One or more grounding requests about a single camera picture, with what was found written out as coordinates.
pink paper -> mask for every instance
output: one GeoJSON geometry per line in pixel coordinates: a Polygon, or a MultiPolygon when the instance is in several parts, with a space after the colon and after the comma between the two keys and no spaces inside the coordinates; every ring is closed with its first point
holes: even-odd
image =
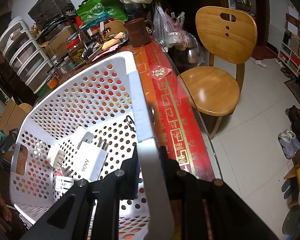
{"type": "Polygon", "coordinates": [[[106,53],[108,53],[108,52],[114,51],[114,50],[117,49],[118,47],[119,47],[118,44],[111,46],[111,47],[110,47],[109,49],[107,49],[106,51],[104,51],[104,52],[100,53],[99,55],[97,55],[92,61],[95,61],[97,58],[101,57],[102,55],[104,55],[104,54],[106,54],[106,53]]]}

white plastic basket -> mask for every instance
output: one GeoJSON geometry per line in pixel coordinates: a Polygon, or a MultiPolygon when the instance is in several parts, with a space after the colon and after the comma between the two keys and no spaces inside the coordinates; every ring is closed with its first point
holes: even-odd
{"type": "MultiPolygon", "coordinates": [[[[10,172],[10,198],[15,208],[34,224],[60,198],[54,190],[55,170],[48,165],[47,153],[51,145],[60,147],[66,153],[62,166],[71,164],[77,153],[72,134],[78,126],[95,135],[92,144],[96,147],[100,139],[109,144],[99,179],[119,169],[123,160],[132,157],[137,145],[142,173],[137,199],[120,202],[120,238],[127,239],[132,234],[143,239],[147,233],[151,239],[171,238],[173,216],[153,126],[133,54],[127,51],[72,77],[26,117],[10,172]],[[136,133],[128,128],[127,115],[133,118],[136,133]],[[21,146],[28,150],[24,175],[16,173],[21,146]]],[[[80,170],[74,170],[72,176],[82,179],[80,170]]]]}

floor mat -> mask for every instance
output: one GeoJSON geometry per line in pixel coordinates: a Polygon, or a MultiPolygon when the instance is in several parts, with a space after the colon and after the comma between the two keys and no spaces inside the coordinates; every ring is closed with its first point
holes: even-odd
{"type": "Polygon", "coordinates": [[[256,60],[263,60],[265,58],[276,58],[277,55],[271,49],[262,45],[254,48],[252,57],[256,60]]]}
{"type": "Polygon", "coordinates": [[[285,82],[286,86],[290,89],[291,93],[294,95],[294,97],[297,99],[297,101],[300,104],[300,87],[296,83],[296,80],[288,80],[285,82]]]}

glass table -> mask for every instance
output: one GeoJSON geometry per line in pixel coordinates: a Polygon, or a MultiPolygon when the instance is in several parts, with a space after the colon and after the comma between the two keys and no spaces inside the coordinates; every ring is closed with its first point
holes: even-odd
{"type": "MultiPolygon", "coordinates": [[[[164,48],[153,36],[149,44],[133,48],[128,43],[116,53],[121,51],[133,53],[147,104],[154,109],[154,130],[160,146],[166,147],[169,157],[177,160],[181,169],[192,173],[198,179],[222,179],[201,114],[164,48]],[[163,78],[152,76],[152,70],[158,66],[170,69],[171,72],[163,78]]],[[[113,53],[88,62],[76,69],[73,75],[110,55],[113,53]]]]}

brown ceramic mug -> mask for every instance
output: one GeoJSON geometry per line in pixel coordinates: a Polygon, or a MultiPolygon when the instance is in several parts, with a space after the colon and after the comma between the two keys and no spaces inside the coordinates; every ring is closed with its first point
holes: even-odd
{"type": "Polygon", "coordinates": [[[126,29],[131,44],[134,48],[141,47],[142,45],[151,42],[150,34],[154,30],[152,21],[138,18],[125,23],[123,27],[126,29]],[[151,25],[151,30],[149,32],[146,28],[147,23],[151,25]]]}

